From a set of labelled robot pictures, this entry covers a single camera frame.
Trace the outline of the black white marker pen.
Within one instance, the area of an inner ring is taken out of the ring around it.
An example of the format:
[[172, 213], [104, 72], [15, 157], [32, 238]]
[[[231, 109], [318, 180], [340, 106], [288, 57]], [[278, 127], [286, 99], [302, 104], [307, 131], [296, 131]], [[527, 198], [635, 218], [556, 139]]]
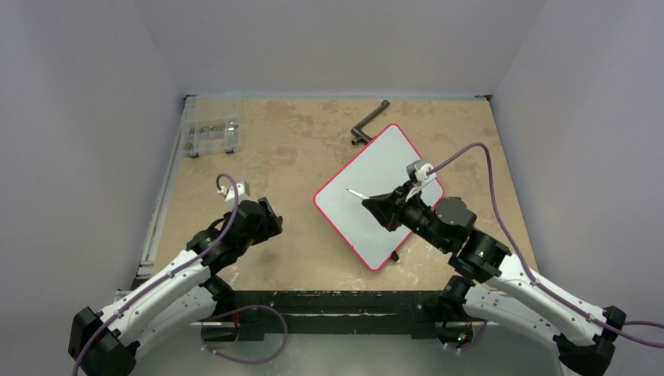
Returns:
[[363, 201], [364, 201], [364, 200], [367, 200], [367, 199], [368, 199], [368, 196], [366, 196], [366, 195], [364, 195], [364, 194], [362, 194], [362, 193], [360, 193], [360, 192], [358, 192], [358, 191], [356, 191], [356, 190], [347, 189], [346, 191], [349, 192], [349, 193], [350, 193], [351, 195], [353, 195], [354, 197], [359, 198], [360, 200], [363, 200]]

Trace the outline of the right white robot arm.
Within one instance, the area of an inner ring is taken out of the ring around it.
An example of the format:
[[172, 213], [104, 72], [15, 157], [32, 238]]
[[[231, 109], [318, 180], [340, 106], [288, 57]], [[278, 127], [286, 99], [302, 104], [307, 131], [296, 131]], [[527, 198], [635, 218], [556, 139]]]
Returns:
[[564, 374], [606, 372], [615, 353], [614, 331], [626, 321], [621, 309], [543, 287], [545, 280], [509, 247], [475, 227], [476, 214], [459, 197], [430, 206], [420, 195], [408, 197], [409, 189], [364, 197], [361, 204], [386, 230], [405, 226], [449, 255], [456, 275], [436, 305], [445, 320], [465, 314], [527, 335], [554, 351]]

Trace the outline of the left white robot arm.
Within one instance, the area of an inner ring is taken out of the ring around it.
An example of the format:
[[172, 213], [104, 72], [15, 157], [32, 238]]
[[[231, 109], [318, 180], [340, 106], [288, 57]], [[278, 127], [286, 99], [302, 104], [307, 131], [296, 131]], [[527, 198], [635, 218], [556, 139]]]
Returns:
[[263, 306], [238, 306], [235, 291], [217, 274], [282, 231], [283, 219], [266, 198], [236, 201], [135, 290], [99, 311], [85, 307], [74, 316], [72, 373], [128, 375], [159, 341], [191, 323], [229, 318], [237, 326], [240, 313]]

